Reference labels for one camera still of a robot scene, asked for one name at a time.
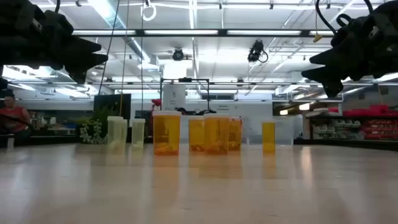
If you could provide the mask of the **green artificial succulent plant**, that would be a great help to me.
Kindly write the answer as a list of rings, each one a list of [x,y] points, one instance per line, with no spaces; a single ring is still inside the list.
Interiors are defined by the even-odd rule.
[[[76,134],[83,144],[104,144],[108,134],[108,117],[118,115],[116,106],[104,106],[94,110],[92,117],[76,126]]]

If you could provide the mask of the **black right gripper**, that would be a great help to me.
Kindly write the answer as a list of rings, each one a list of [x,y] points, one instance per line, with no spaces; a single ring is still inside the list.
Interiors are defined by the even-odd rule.
[[[351,18],[340,14],[336,18],[340,26],[334,36],[334,47],[310,57],[310,63],[317,65],[339,65],[340,70],[318,67],[304,70],[304,78],[321,83],[329,98],[335,97],[343,89],[342,81],[347,77],[360,80],[369,73],[371,56],[376,41],[370,36],[374,27],[374,16],[384,14],[382,6],[370,9],[367,16]]]

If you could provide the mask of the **small white bottle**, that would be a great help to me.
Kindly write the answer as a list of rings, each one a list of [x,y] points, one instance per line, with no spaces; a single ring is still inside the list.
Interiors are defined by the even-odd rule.
[[[275,122],[262,123],[262,150],[266,154],[275,153]]]

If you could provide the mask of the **large orange pill bottle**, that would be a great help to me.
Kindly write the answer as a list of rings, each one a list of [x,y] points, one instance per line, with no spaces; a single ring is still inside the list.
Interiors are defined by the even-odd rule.
[[[230,115],[210,113],[203,115],[205,122],[205,152],[227,154],[229,146]]]
[[[232,117],[229,122],[229,151],[241,150],[242,124],[243,121],[240,117]]]
[[[154,154],[157,156],[179,155],[182,113],[179,111],[154,111],[152,115]]]
[[[188,141],[190,151],[205,151],[205,123],[202,116],[192,116],[188,120]]]

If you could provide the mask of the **white paper sign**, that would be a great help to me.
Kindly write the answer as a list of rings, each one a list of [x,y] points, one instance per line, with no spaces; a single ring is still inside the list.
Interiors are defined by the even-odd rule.
[[[184,108],[186,105],[185,85],[168,84],[162,89],[162,109],[175,110]]]

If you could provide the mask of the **small pale pill bottle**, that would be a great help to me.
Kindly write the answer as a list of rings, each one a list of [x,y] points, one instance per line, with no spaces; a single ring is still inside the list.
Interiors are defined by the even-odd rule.
[[[142,150],[144,148],[145,119],[134,118],[132,120],[132,136],[131,146],[134,150]]]
[[[128,133],[128,123],[127,120],[124,119],[121,121],[121,143],[123,146],[126,145],[126,140],[127,140],[127,133]]]
[[[109,151],[118,151],[121,148],[121,116],[108,116],[107,148]]]

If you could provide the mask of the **black display panel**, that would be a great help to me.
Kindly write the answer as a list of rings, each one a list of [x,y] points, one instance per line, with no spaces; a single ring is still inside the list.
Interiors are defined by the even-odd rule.
[[[99,95],[94,98],[93,119],[107,121],[108,116],[131,119],[131,94]]]

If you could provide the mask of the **shelf with red bins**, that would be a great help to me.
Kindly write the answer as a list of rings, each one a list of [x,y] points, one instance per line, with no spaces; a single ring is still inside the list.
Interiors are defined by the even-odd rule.
[[[307,117],[310,139],[398,141],[398,110],[387,105],[344,110],[329,108]]]

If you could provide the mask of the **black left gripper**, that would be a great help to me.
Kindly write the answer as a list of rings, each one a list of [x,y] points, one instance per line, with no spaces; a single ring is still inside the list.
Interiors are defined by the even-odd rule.
[[[33,56],[28,63],[31,68],[48,66],[61,70],[65,66],[72,80],[77,84],[84,84],[87,71],[108,60],[107,55],[94,54],[101,50],[100,44],[73,35],[71,54],[77,56],[66,63],[65,57],[61,55],[61,48],[71,37],[73,26],[57,11],[43,12],[38,6],[27,8],[30,35],[34,38]]]

